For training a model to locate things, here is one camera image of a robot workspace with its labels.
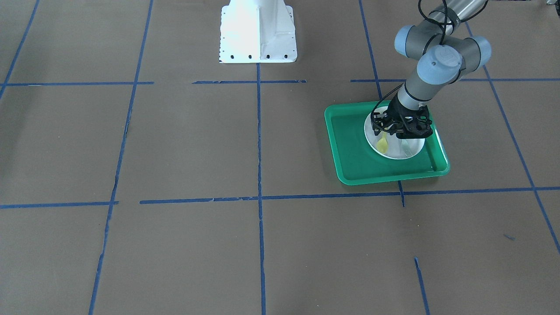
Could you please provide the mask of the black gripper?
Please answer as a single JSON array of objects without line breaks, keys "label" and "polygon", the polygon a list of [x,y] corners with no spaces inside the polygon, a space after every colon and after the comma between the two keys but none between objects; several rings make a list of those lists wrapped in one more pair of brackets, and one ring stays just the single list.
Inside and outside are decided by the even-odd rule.
[{"label": "black gripper", "polygon": [[432,124],[427,106],[409,109],[398,97],[392,98],[385,112],[371,112],[374,133],[396,132],[399,139],[429,138],[434,133]]}]

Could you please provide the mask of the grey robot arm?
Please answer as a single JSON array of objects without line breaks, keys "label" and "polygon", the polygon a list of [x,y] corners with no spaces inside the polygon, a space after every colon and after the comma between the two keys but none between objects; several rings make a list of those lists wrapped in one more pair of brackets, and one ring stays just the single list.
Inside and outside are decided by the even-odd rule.
[{"label": "grey robot arm", "polygon": [[420,24],[399,30],[395,50],[416,60],[417,66],[386,110],[372,110],[370,125],[376,136],[387,133],[408,140],[433,134],[428,102],[443,87],[482,68],[491,58],[492,48],[486,38],[453,36],[461,24],[480,14],[486,5],[486,0],[443,0],[430,13],[421,12]]}]

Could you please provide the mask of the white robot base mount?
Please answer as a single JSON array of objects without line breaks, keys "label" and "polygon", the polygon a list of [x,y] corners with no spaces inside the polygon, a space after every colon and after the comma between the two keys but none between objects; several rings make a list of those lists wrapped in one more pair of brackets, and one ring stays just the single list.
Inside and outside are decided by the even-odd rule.
[{"label": "white robot base mount", "polygon": [[283,0],[231,0],[220,17],[220,63],[298,59],[294,10]]}]

